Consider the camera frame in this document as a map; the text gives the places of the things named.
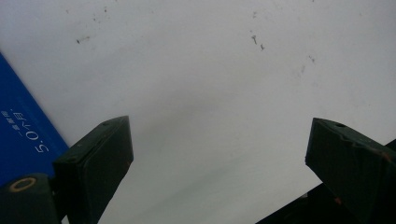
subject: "blue box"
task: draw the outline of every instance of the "blue box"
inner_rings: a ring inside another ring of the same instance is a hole
[[[0,53],[0,186],[21,175],[54,175],[68,146]]]

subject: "screw hole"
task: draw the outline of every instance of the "screw hole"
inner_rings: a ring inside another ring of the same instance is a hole
[[[337,126],[339,128],[345,128],[346,127],[344,124],[340,124],[340,123],[335,124],[335,126]]]

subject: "white surface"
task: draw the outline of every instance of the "white surface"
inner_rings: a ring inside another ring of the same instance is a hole
[[[395,137],[395,9],[6,0],[0,50],[69,145],[130,116],[135,161],[101,223],[255,223],[318,183],[313,117]]]

